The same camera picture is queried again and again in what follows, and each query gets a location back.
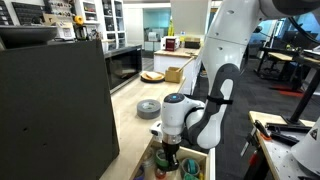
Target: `white shelf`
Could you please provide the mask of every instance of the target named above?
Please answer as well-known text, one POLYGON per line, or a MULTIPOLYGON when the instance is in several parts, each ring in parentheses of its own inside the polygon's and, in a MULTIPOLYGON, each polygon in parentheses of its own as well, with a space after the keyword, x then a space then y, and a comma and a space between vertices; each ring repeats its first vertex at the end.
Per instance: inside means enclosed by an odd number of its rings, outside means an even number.
POLYGON ((96 12, 84 11, 86 14, 97 14, 96 12))
POLYGON ((86 21, 84 21, 84 24, 99 24, 99 22, 98 21, 86 20, 86 21))
POLYGON ((83 3, 88 3, 88 4, 93 4, 93 5, 95 5, 94 2, 90 2, 90 1, 83 1, 83 3))

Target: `gray floor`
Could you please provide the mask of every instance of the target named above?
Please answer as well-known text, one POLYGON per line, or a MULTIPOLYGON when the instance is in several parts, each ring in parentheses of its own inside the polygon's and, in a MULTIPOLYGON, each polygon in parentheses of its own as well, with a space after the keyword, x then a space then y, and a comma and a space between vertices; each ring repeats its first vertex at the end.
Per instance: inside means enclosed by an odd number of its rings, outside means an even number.
MULTIPOLYGON (((152 67, 151 63, 152 59, 144 59, 145 67, 152 67)), ((301 99, 299 97, 281 95, 277 91, 269 89, 269 87, 283 84, 283 82, 279 83, 258 78, 253 72, 258 63, 257 59, 249 60, 247 69, 241 76, 236 89, 234 104, 227 112, 223 122, 224 139, 216 147, 217 180, 239 180, 246 173, 248 160, 254 148, 249 147, 244 157, 240 157, 240 152, 245 144, 245 136, 252 129, 252 125, 248 120, 249 111, 291 115, 301 99)), ((204 101, 207 92, 208 81, 206 78, 199 76, 194 95, 197 99, 204 101)), ((313 96, 301 118, 316 121, 320 116, 319 107, 320 97, 313 96)), ((273 179, 271 173, 268 174, 266 179, 273 179)))

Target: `shelf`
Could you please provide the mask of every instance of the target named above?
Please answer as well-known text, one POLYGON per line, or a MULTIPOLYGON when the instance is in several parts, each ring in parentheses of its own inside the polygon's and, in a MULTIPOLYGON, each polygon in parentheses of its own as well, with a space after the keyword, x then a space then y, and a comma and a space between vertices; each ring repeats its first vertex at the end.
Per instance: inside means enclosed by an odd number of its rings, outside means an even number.
POLYGON ((93 4, 93 5, 95 5, 95 4, 94 4, 94 2, 90 2, 90 1, 83 1, 83 3, 93 4))
POLYGON ((97 14, 96 12, 84 11, 86 14, 97 14))
POLYGON ((84 24, 99 24, 99 22, 98 21, 86 20, 86 21, 84 21, 84 24))

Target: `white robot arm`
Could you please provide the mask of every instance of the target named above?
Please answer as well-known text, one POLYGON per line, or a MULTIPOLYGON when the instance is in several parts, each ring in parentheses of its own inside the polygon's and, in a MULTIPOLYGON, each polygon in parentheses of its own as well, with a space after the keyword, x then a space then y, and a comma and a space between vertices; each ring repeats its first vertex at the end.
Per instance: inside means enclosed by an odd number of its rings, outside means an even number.
POLYGON ((180 134, 186 126, 189 140, 210 149, 218 145, 220 125, 240 76, 240 64, 250 36, 266 19, 278 19, 310 12, 320 0, 224 0, 205 37, 202 62, 209 80, 206 103, 183 94, 168 95, 162 105, 163 148, 170 167, 178 162, 180 134))

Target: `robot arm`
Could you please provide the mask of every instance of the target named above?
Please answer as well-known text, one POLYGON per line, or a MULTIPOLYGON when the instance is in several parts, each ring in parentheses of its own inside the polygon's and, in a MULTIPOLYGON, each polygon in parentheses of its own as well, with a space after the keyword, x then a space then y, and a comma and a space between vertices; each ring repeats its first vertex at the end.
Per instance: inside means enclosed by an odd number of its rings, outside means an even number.
POLYGON ((257 25, 266 19, 278 19, 312 11, 320 0, 224 0, 206 35, 202 62, 209 80, 205 104, 182 94, 168 95, 162 107, 163 148, 170 167, 175 170, 175 154, 186 126, 189 139, 200 147, 218 145, 220 125, 240 75, 240 64, 257 25))

